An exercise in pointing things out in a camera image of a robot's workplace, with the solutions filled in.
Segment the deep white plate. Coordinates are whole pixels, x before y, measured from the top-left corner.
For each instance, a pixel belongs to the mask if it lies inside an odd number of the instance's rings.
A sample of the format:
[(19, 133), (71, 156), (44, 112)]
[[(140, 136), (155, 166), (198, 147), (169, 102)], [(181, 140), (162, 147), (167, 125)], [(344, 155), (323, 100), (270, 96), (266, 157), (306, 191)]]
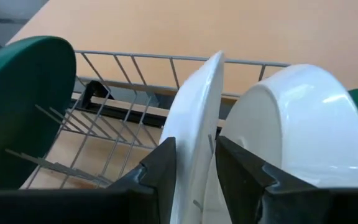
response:
[(358, 187), (358, 109), (328, 71), (284, 68), (250, 87), (221, 134), (317, 187)]

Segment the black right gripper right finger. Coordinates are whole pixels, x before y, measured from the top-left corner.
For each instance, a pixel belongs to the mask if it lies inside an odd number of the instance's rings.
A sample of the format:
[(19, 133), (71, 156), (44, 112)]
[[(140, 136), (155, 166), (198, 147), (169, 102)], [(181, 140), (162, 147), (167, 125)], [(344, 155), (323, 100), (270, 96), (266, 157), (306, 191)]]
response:
[(232, 224), (358, 224), (358, 188), (318, 188), (224, 136), (216, 168)]

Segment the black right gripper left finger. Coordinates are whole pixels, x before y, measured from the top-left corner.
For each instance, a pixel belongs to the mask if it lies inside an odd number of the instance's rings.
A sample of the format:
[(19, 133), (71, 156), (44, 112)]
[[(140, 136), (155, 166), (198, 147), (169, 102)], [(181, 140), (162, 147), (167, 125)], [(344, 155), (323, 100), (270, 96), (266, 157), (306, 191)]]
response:
[(105, 189), (0, 191), (0, 224), (169, 224), (176, 139)]

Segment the dark green plate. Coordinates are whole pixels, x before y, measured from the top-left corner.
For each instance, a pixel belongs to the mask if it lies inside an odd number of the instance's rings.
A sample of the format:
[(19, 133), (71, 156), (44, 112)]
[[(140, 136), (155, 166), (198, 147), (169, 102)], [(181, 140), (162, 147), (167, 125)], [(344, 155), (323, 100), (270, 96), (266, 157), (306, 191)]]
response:
[(35, 36), (0, 49), (0, 190), (19, 189), (37, 167), (20, 158), (43, 157), (51, 148), (71, 102), (76, 57), (71, 44), (55, 36)]

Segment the light orange desk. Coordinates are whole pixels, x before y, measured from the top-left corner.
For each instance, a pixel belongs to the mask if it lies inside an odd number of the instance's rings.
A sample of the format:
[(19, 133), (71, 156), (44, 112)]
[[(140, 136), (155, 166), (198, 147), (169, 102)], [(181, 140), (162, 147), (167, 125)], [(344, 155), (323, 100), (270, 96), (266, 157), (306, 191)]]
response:
[(50, 0), (14, 36), (77, 50), (320, 66), (358, 88), (358, 0)]

